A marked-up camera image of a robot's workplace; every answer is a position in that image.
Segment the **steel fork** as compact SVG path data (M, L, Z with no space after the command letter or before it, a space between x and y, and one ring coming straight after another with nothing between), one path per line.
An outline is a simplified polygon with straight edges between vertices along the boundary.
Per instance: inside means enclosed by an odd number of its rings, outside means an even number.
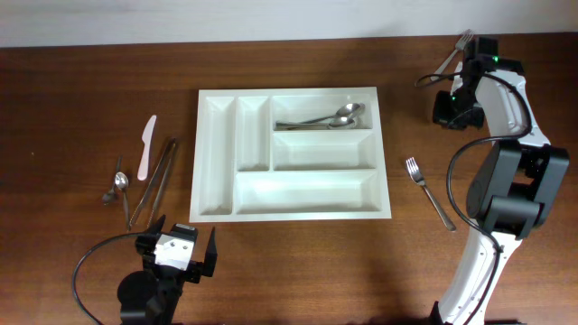
M446 214L446 212L443 209L440 202L437 200L437 198L433 195L433 193L428 188L426 181L425 181L425 178L424 178L423 174L421 173L419 166L417 165L414 157L410 157L406 160L406 170L407 170L407 173L408 173L409 177L411 178L411 180L424 190L424 193L426 194L428 199L431 201L434 209L436 210L437 214L439 215L439 217L440 217L442 223L444 224L444 226L446 227L446 229L451 231L451 232L454 232L457 229L457 227L451 221L451 219L448 217L448 215Z
M443 74L449 64L452 62L454 57L460 52L463 51L466 47L467 43L471 41L474 37L475 33L472 29L468 29L461 34L460 39L455 43L454 50L452 53L445 59L445 61L439 66L439 68L433 73L433 76L430 78L431 81L438 80L438 75Z

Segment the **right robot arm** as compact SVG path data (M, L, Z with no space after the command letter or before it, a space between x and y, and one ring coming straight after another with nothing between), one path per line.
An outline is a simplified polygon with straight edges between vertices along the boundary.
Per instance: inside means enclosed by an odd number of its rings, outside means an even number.
M433 121L447 129L489 129L466 144L490 144L459 217L469 235L452 284L435 302L432 324L482 324L489 299L515 250L548 217L569 167L568 152L550 144L531 111L518 60L499 57L498 43L467 43L448 91L436 95Z

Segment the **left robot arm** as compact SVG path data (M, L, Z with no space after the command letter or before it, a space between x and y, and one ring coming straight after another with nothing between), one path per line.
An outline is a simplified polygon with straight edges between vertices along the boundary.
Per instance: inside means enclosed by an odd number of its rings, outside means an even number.
M117 288L123 324L171 324L186 283L199 283L214 274L218 260L216 230L212 229L204 260L193 261L199 231L175 224L163 232L160 217L135 240L143 269L127 275Z

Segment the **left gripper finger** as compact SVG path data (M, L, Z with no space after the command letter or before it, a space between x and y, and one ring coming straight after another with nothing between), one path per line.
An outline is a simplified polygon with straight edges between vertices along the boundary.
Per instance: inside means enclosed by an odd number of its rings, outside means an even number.
M218 260L218 250L216 245L216 228L212 228L210 232L209 242L205 251L202 275L205 277L212 277L216 268Z
M161 235L165 220L166 220L166 216L162 215L144 232L144 234L147 236L159 236L159 235Z

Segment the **steel tablespoon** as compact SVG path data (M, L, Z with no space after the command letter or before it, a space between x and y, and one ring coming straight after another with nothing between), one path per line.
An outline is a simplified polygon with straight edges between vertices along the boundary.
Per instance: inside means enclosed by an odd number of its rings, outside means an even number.
M303 123L304 124L317 123L326 119L333 119L335 117L355 118L362 112L364 108L365 105L363 103L348 103L340 107L334 115L319 117L312 120L306 120L303 121Z
M356 121L348 117L333 118L329 123L295 123L295 122L281 122L275 123L276 129L351 129L356 125Z

